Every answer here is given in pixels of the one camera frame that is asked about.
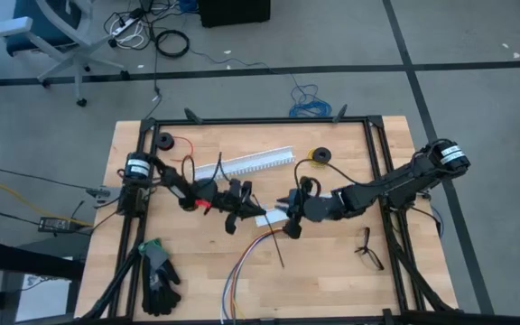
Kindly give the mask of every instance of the office chair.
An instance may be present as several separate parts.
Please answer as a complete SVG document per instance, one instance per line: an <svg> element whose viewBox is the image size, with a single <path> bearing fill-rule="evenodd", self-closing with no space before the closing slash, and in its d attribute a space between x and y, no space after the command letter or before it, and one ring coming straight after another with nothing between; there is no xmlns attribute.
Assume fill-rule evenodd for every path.
<svg viewBox="0 0 520 325"><path fill-rule="evenodd" d="M80 88L82 71L90 72L89 63L118 68L122 79L130 79L123 65L91 57L111 37L106 35L95 42L86 37L92 12L89 0L17 0L14 19L0 22L0 37L6 38L11 56L18 51L40 50L58 62L37 77L45 88L50 86L48 77L75 68L76 98L81 107L88 102Z"/></svg>

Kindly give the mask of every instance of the black glove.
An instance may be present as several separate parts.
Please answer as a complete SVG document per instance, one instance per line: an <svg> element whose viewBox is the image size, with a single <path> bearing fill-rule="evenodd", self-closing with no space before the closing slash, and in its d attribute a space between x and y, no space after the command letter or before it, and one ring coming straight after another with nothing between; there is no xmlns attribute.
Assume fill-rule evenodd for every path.
<svg viewBox="0 0 520 325"><path fill-rule="evenodd" d="M159 245L159 241L144 244L142 278L144 282L144 300L142 308L150 315L169 315L181 297L170 286L170 281L180 284L180 278L168 259L168 253Z"/></svg>

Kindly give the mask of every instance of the wooden tabletop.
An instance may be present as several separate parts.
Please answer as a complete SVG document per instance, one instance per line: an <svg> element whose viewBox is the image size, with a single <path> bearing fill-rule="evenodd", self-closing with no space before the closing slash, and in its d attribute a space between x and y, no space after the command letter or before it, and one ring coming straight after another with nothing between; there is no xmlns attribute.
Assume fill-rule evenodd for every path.
<svg viewBox="0 0 520 325"><path fill-rule="evenodd" d="M384 122L397 168L410 161L414 152L413 140L404 116L385 116ZM116 171L125 165L126 155L135 150L138 129L139 121L117 123L104 179L106 186L120 186L121 180ZM190 125L166 126L165 130L194 143L196 166L214 163L220 151L223 159L231 159L292 145L296 160L299 161L306 157L310 149L325 146L332 152L330 162L350 177L357 181L373 179L365 134L360 123ZM384 166L377 140L379 163ZM171 159L181 159L189 152L188 143L176 139L172 150L160 151L158 155L166 164L179 169L180 164ZM286 196L288 190L295 186L293 166L288 164L246 174L240 180L252 181L253 192L261 204L271 208L277 198ZM300 175L317 178L322 183L323 192L348 183L331 168L315 169L308 163L299 167ZM218 182L221 190L227 186L226 181ZM431 211L425 200L417 200L416 207ZM100 210L96 224L115 208L114 205ZM409 211L407 215L419 271L446 303L457 306L434 221L415 211ZM155 318L147 315L142 311L142 286L139 285L135 320L218 319L220 297L230 270L252 239L267 230L267 227L257 227L251 218L239 220L237 231L231 236L224 231L226 216L226 213L217 211L211 211L207 216L203 216L199 210L185 212L166 189L154 193L150 200L145 239L159 237L162 245L172 254L172 263L181 278L181 284L175 286L181 295L181 302L169 316ZM114 216L94 232L79 290L76 316L83 315L92 307L111 280L122 225L122 217ZM135 225L130 245L134 242ZM398 314L377 203L356 218L321 223L311 223L304 219L301 225L300 239L277 235L284 269L280 265L273 240L260 244L246 260L237 286L237 303L246 318L371 316L382 314L384 308L390 308L394 314ZM281 226L283 222L276 224L276 227ZM367 260L354 254L355 249L363 243L364 227L371 228L369 247L375 250L385 265L384 271L376 271ZM412 290L404 269L403 274L409 305L413 307ZM119 314L125 313L128 286L129 275L122 285Z"/></svg>

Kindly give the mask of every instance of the chair wheel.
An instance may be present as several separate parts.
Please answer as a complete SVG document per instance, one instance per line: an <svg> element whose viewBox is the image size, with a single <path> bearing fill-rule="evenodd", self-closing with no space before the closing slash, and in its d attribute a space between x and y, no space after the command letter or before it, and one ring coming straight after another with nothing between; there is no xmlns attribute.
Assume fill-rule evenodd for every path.
<svg viewBox="0 0 520 325"><path fill-rule="evenodd" d="M122 76L122 79L123 80L131 80L132 78L130 77L130 73L127 72L126 70L122 70L119 72L119 75Z"/></svg>

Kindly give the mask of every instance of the white comb-like part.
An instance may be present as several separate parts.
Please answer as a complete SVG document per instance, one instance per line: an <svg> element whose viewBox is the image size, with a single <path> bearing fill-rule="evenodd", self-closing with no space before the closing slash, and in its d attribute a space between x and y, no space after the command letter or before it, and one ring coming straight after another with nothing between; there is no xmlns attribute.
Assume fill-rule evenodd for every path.
<svg viewBox="0 0 520 325"><path fill-rule="evenodd" d="M222 167L224 168L226 175L229 177L230 175L242 175L249 172L262 171L267 168L287 163L294 163L295 160L296 157L294 157L293 147L289 145L278 149L226 160L222 162ZM215 169L215 162L196 168L196 180L212 177ZM218 170L214 180L220 178L222 178L222 173Z"/></svg>

